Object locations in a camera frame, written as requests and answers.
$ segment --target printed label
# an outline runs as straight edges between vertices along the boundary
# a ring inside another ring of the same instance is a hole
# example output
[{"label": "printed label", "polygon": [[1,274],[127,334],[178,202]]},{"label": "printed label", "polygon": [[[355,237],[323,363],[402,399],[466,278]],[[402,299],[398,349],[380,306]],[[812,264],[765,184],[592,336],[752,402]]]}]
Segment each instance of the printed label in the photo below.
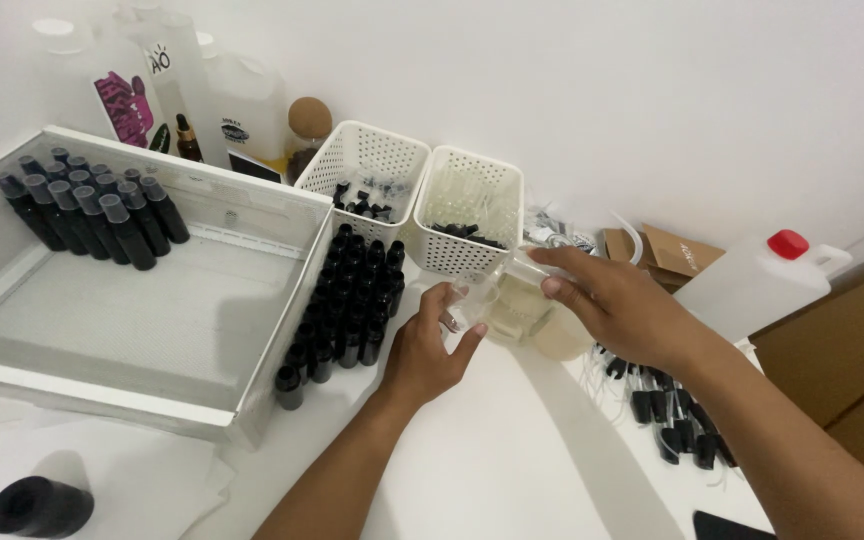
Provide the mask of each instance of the printed label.
[{"label": "printed label", "polygon": [[118,73],[109,71],[107,77],[95,80],[95,91],[112,123],[119,141],[141,148],[149,147],[147,134],[155,126],[149,100],[145,97],[145,83],[135,75],[131,82]]},{"label": "printed label", "polygon": [[249,132],[242,129],[242,123],[232,118],[222,118],[222,133],[226,141],[237,144],[245,144],[249,139]]},{"label": "printed label", "polygon": [[145,51],[145,59],[149,63],[152,77],[162,75],[172,68],[172,58],[169,57],[165,43],[153,43],[151,50]]}]

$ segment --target hand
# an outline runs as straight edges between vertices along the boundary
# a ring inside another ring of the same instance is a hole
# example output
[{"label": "hand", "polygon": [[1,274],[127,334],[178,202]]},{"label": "hand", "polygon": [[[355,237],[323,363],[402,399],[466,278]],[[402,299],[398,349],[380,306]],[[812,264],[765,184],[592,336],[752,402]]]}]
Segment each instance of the hand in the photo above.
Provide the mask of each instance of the hand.
[{"label": "hand", "polygon": [[574,247],[529,250],[539,264],[558,266],[578,283],[546,277],[542,292],[569,308],[603,347],[625,361],[675,375],[710,347],[723,344],[647,274],[628,262],[592,256]]},{"label": "hand", "polygon": [[442,342],[439,315],[449,306],[451,295],[447,282],[422,293],[418,313],[395,333],[378,391],[389,394],[400,406],[418,411],[455,387],[489,330],[486,325],[474,325],[449,354]]}]

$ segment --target cardboard box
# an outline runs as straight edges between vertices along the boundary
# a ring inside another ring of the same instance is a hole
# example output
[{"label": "cardboard box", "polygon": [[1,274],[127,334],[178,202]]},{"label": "cardboard box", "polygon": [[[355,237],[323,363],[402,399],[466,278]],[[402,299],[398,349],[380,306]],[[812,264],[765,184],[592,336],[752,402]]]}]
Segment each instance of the cardboard box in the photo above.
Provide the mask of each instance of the cardboard box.
[{"label": "cardboard box", "polygon": [[[709,244],[682,238],[661,228],[642,224],[642,259],[645,270],[665,290],[675,292],[726,253]],[[636,247],[622,228],[606,228],[606,250],[613,261],[629,261]]]}]

